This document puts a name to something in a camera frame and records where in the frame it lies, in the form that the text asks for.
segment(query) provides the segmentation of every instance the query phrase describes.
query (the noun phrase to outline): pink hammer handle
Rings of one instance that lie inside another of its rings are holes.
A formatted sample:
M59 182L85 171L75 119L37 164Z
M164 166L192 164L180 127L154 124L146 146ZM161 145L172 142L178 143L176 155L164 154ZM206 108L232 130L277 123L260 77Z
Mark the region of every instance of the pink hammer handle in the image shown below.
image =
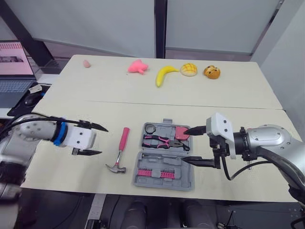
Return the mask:
M119 145L119 150L121 150L121 151L123 151L125 149L129 131L130 131L130 129L128 127L124 127L120 145Z

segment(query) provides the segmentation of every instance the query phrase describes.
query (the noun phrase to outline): beige tabletop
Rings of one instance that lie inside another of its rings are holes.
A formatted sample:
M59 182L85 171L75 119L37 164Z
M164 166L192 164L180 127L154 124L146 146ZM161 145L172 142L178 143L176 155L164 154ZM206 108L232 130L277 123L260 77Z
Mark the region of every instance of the beige tabletop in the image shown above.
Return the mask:
M91 64L83 67L83 61ZM269 83L255 62L190 61L145 59L144 75L128 73L136 58L75 55L45 95L47 99L282 109ZM198 68L194 77L168 73L161 88L155 86L158 71L171 65L177 69L192 62ZM208 65L220 68L221 76L211 80L203 75Z
M72 156L70 147L55 147L51 142L41 142L26 175L23 187L90 193L204 198L240 201L295 201L288 193L288 184L277 168L271 164L259 165L228 181L222 169L195 167L195 188L192 191L175 191L159 188L136 187L132 184L135 158L141 150L140 139L146 122L173 119L178 125L205 125L215 112L232 121L234 131L240 126L257 127L276 124L286 128L300 139L291 121L282 110L220 108L202 106L176 106L153 104L125 104L88 102L77 100L42 99L36 112L74 120L89 120L106 127L109 132L98 131L93 149L103 151L95 156ZM131 129L121 164L126 174L111 173L105 163L113 164L124 127ZM212 158L207 136L193 138L193 155ZM227 159L232 175L246 165L239 156Z

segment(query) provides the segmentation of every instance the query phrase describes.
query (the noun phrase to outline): pink-handled pliers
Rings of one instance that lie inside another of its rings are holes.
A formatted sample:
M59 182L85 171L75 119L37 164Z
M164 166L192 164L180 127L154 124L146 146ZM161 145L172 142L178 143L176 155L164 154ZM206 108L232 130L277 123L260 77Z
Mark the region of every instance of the pink-handled pliers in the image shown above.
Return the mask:
M161 137L161 136L158 136L158 135L144 135L143 139L154 139L154 140L158 140L158 141L163 142L162 144L158 144L158 145L151 145L151 144L143 142L142 146L146 147L146 148L156 148L156 149L163 148L163 149L168 149L169 147L183 147L184 150L186 150L186 151L190 150L190 148L187 145L179 142L178 140L171 141L167 137Z

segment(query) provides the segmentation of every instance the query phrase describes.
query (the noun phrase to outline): hammer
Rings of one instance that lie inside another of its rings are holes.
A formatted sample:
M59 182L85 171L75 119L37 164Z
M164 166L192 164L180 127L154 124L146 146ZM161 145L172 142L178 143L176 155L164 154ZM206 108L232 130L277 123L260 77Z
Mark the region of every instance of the hammer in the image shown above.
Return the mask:
M119 155L118 155L118 158L116 159L114 166L110 167L109 165L106 164L107 168L110 171L112 171L113 173L125 173L126 172L125 167L120 168L120 158L121 158L121 154L122 154L123 150L125 149L129 131L130 131L129 128L124 127L120 145L119 145Z

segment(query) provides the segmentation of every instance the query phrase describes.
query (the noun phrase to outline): tool kit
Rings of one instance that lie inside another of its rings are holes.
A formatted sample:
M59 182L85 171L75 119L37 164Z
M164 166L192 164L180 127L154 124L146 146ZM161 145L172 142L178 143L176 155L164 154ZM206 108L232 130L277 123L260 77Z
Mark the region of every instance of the tool kit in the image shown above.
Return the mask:
M134 185L182 191L193 189L193 166L181 160L193 149L192 136L183 134L188 129L189 126L173 125L172 119L144 124Z

